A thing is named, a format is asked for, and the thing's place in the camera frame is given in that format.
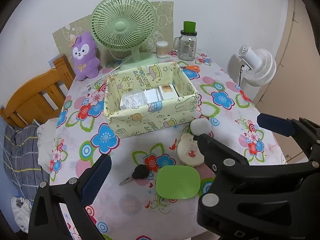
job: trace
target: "white pillow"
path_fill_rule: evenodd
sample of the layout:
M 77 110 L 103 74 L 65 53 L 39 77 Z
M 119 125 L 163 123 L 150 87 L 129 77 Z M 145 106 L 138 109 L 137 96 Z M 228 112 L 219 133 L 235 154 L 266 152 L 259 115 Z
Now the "white pillow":
M 40 125 L 37 130 L 39 151 L 38 164 L 49 174 L 57 122 L 58 118 L 49 119 L 44 124 Z

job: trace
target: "cotton swab container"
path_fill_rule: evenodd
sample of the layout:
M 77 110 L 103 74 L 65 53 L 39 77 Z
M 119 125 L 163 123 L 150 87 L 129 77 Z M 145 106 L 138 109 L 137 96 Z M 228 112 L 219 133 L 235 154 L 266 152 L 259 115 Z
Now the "cotton swab container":
M 167 41 L 156 42 L 156 55 L 158 58 L 165 58 L 168 56 L 169 43 Z

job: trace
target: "cabinet door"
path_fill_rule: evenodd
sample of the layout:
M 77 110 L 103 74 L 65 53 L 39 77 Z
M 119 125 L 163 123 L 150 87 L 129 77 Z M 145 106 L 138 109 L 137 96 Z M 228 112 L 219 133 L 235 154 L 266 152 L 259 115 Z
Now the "cabinet door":
M 257 104 L 261 113 L 307 118 L 320 124 L 320 56 L 304 3 L 296 0 L 291 36 L 283 60 Z M 290 137 L 275 134 L 287 160 L 301 152 Z

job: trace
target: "white fan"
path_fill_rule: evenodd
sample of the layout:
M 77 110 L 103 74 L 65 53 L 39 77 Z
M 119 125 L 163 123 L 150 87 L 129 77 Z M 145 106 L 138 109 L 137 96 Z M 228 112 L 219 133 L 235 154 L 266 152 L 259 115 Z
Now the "white fan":
M 269 83 L 276 74 L 276 61 L 266 49 L 252 50 L 247 45 L 241 46 L 238 56 L 247 64 L 243 78 L 249 85 L 260 87 Z

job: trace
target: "green jar lid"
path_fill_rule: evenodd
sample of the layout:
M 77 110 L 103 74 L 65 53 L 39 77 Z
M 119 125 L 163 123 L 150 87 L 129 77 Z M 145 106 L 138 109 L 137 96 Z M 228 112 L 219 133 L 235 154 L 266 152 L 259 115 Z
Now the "green jar lid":
M 196 23 L 189 21 L 183 22 L 183 31 L 185 33 L 194 33 L 196 31 Z
M 156 190 L 162 198 L 193 198 L 199 189 L 200 176 L 193 167 L 167 165 L 158 171 Z

